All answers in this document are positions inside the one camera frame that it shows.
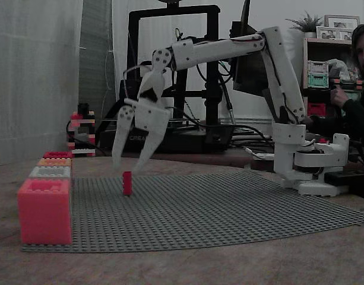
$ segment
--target computer monitor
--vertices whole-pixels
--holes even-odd
[[[247,36],[257,31],[248,24],[250,0],[245,0],[240,22],[233,22],[231,36]],[[238,57],[234,66],[233,89],[257,96],[268,88],[268,80],[261,52]]]

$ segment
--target photo frame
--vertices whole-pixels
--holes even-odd
[[[354,30],[360,24],[359,16],[324,15],[324,26]]]
[[[316,27],[316,37],[318,39],[330,40],[352,40],[353,29],[350,28],[332,28],[332,27]]]

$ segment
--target dark sleeve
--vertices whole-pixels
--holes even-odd
[[[312,126],[308,129],[309,132],[326,137],[332,137],[335,133],[345,133],[343,120],[339,118],[320,118],[319,116],[312,115],[310,118],[313,120]]]
[[[352,131],[364,138],[364,107],[360,102],[348,100],[343,110],[346,112],[346,121]]]

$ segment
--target table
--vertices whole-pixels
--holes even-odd
[[[20,251],[17,190],[38,160],[0,166],[0,284],[364,284],[364,224],[216,248],[125,254]],[[74,159],[74,176],[114,176],[136,159]],[[238,172],[238,167],[150,160],[141,175]],[[273,173],[262,173],[278,181]],[[354,195],[328,198],[364,211]]]

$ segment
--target red lego brick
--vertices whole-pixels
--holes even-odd
[[[44,159],[71,159],[71,151],[48,151],[43,155]]]
[[[69,197],[69,180],[26,179],[18,191],[22,243],[72,244]]]
[[[123,194],[125,196],[132,195],[132,173],[126,171],[122,174],[123,177]]]
[[[71,115],[71,120],[82,120],[82,119],[83,119],[83,115],[81,115],[81,114]]]

